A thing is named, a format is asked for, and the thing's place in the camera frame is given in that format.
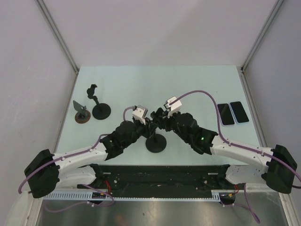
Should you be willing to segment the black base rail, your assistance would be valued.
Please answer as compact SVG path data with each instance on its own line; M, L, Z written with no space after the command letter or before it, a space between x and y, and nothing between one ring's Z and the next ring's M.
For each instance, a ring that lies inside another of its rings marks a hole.
M114 198L209 198L213 190L243 190L226 180L227 165L218 166L114 166L92 165L93 188L108 189Z

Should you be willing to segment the black phone stand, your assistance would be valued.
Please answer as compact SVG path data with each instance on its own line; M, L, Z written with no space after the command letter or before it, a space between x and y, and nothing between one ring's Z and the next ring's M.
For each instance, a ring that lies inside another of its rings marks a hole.
M111 114L111 108L106 103L99 103L97 96L95 96L96 84L91 84L90 88L87 89L87 97L94 100L95 106L92 110L92 115L97 120L105 120Z
M152 137L146 139L145 146L151 153L160 153L165 150L167 141L163 135L156 132Z

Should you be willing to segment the rusty round phone stand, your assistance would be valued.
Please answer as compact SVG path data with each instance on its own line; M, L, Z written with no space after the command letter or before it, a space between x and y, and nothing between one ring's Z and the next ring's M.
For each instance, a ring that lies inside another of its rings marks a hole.
M84 124L90 120L91 113L87 110L86 106L82 106L80 103L73 100L73 107L77 112L75 115L75 121L77 123Z

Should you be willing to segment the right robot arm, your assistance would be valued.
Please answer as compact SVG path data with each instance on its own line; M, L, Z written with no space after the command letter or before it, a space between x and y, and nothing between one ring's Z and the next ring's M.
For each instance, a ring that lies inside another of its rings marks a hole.
M220 155L252 165L269 188L283 194L291 193L297 163L286 147L256 147L230 141L198 126L190 113L177 112L168 116L167 111L159 108L150 116L160 129L173 131L198 154Z

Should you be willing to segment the blue-cased smartphone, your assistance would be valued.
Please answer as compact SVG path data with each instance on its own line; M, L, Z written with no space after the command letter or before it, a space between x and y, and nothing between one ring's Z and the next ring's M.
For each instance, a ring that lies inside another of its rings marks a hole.
M238 124L249 122L249 118L240 101L230 102L230 107Z

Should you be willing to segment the black smartphone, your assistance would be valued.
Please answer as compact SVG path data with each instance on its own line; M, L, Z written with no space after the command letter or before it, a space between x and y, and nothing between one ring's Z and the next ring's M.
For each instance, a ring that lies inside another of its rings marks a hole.
M152 121L157 124L159 129L164 129L164 121L163 121L163 109L158 108L157 111L153 111L150 116L152 118Z

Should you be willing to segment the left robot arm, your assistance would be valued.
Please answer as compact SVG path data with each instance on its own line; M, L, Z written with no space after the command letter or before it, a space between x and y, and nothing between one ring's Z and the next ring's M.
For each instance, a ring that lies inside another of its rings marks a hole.
M146 121L145 124L138 120L123 121L112 133L100 137L93 146L83 150L64 154L54 154L48 149L40 151L24 170L33 198L41 198L54 191L61 184L59 177L64 173L121 155L140 137L153 135L157 127L154 121Z

